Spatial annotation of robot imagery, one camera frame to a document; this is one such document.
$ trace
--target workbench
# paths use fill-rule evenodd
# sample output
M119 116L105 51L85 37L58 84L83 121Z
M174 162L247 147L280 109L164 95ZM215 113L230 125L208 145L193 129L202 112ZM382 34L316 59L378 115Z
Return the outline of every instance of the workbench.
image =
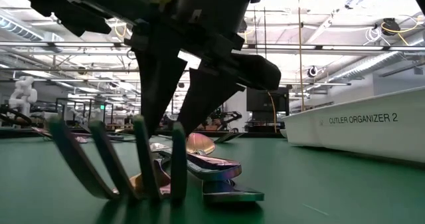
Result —
M170 144L163 138L151 142ZM128 175L140 172L134 143L114 144ZM93 143L82 144L113 187ZM56 146L42 138L0 140L0 223L424 223L425 172L345 152L238 138L211 154L242 163L237 183L265 193L254 205L206 206L188 175L181 206L169 201L107 202L91 196Z

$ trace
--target fork tine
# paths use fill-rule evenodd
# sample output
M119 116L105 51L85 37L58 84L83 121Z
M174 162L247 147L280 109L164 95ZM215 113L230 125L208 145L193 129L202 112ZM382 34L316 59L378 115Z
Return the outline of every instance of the fork tine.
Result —
M102 158L112 181L120 192L120 195L128 196L130 199L140 199L140 196L135 192L131 185L127 173L111 144L103 122L93 121L90 123L89 128L100 157Z
M52 118L48 122L48 128L62 157L86 190L95 197L117 198L118 194L105 184L65 122L57 117Z
M171 154L171 199L181 201L186 197L187 157L186 135L180 122L173 125L173 153Z
M136 116L134 118L134 134L136 139L137 154L139 156L139 164L141 174L143 176L142 182L146 193L152 199L161 199L159 191L158 180L153 169L153 160L151 147L149 145L149 138L145 126L143 116Z

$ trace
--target label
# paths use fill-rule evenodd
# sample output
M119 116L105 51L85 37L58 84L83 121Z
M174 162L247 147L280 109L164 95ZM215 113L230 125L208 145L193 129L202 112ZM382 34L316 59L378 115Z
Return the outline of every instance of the label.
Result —
M322 126L326 121L329 124L364 124L364 123L390 123L398 122L397 113L384 113L384 114L361 114L361 115L352 115L352 116L340 116L340 117L329 117L326 119L320 120L320 125Z

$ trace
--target ceiling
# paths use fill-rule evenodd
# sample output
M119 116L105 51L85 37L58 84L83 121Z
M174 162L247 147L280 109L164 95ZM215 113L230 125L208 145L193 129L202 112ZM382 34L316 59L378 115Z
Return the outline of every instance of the ceiling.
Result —
M416 28L403 33L404 37L421 31L424 27L423 14L415 0L300 0L301 19L301 43L309 45L383 45L385 43L394 44L400 41L399 36L388 37L382 35L377 37L370 30L375 24L381 25L384 18L395 18L402 30ZM124 37L130 38L131 31L125 27L126 24L117 19L111 19L108 24L112 27L112 32L108 35L85 32L81 37L76 37L66 30L57 18L52 14L50 17L43 17L31 9L31 4L27 0L0 0L0 16L7 16L15 22L26 27L35 33L45 36L45 34L56 34L63 41L72 42L121 42ZM286 45L299 44L299 16L298 0L261 0L257 4L249 4L244 18L247 29L239 33L246 39L246 44L268 44ZM377 37L376 40L368 42L368 35ZM28 41L4 29L0 29L0 41ZM41 49L17 49L17 51L29 53L34 58L53 62L52 55L43 54ZM65 51L82 52L82 49L64 49ZM109 49L88 49L87 51L105 51ZM300 79L299 55L283 53L265 53L264 50L251 50L250 53L258 53L276 64L282 72L283 81L297 81ZM179 55L188 61L189 68L197 68L200 60L187 53ZM364 55L339 55L338 53L326 55L302 55L302 71L306 68L316 66L320 72L331 74L344 66L359 60ZM102 69L123 69L137 68L137 62L125 55L57 55L56 64L66 59L60 64L60 68L87 68ZM104 73L104 76L122 80L138 80L137 72L114 72ZM70 72L69 77L89 79L93 73L83 76ZM181 82L189 82L189 73L186 72L181 77ZM139 84L133 83L136 90ZM185 90L179 88L178 101L183 100Z

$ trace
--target table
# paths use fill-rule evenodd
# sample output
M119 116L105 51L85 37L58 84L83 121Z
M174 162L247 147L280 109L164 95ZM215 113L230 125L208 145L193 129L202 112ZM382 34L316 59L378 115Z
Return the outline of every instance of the table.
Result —
M152 142L169 144L163 138ZM100 175L112 181L93 144L82 144ZM134 143L114 144L128 175L139 173ZM265 201L207 207L201 181L189 174L180 207L107 202L92 197L52 142L0 140L1 223L423 223L425 173L412 166L290 146L283 139L238 138L212 156L242 162L236 182Z

